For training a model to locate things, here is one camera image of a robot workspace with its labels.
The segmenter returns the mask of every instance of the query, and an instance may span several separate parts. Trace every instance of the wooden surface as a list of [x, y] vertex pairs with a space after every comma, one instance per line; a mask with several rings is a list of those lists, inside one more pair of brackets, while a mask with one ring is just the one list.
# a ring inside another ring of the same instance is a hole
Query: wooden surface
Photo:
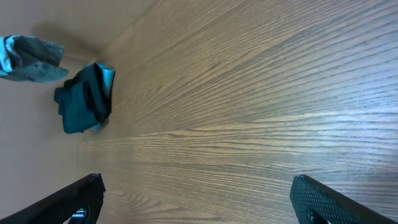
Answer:
[[[290, 186], [307, 174], [398, 220], [397, 12], [159, 1], [98, 57], [116, 69], [113, 112], [78, 160], [121, 192], [101, 219], [297, 223]], [[187, 212], [137, 213], [130, 197]]]

